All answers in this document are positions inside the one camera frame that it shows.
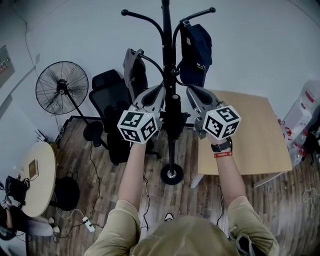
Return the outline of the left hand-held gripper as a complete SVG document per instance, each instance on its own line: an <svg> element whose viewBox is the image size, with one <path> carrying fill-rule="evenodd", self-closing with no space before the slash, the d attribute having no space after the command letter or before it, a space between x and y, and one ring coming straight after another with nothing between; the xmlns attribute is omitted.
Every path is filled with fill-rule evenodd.
<svg viewBox="0 0 320 256"><path fill-rule="evenodd" d="M163 85L153 86L139 94L129 109L123 111L117 128L125 141L145 144L160 130L165 97Z"/></svg>

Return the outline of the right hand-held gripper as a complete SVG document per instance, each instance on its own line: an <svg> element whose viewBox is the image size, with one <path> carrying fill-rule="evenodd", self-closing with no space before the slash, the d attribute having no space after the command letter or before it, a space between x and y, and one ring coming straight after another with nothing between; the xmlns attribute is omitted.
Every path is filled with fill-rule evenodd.
<svg viewBox="0 0 320 256"><path fill-rule="evenodd" d="M237 131L242 118L231 105L220 101L213 92L190 85L186 89L186 95L197 114L194 128L200 139L210 134L221 141Z"/></svg>

